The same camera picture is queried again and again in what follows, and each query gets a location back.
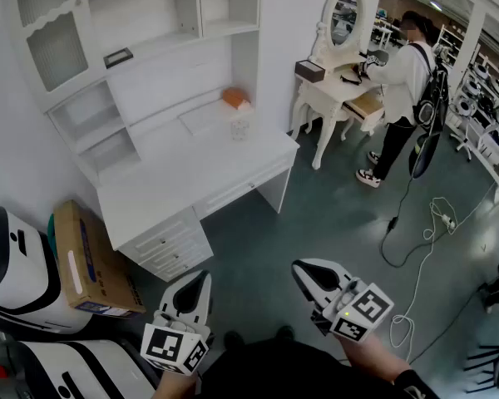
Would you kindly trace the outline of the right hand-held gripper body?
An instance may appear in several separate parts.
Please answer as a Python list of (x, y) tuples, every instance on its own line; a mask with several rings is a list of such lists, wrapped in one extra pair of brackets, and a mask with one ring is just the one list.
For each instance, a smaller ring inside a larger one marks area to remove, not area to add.
[(352, 278), (326, 306), (313, 311), (311, 321), (324, 336), (333, 334), (361, 343), (389, 315), (393, 306), (394, 302), (375, 283), (366, 284), (360, 278)]

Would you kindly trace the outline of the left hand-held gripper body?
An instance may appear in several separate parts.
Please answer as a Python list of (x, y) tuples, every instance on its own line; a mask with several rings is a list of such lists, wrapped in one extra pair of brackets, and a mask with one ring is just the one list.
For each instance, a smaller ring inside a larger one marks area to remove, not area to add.
[(196, 323), (195, 315), (154, 313), (145, 325), (140, 355), (153, 367), (180, 375), (193, 375), (210, 350), (214, 334)]

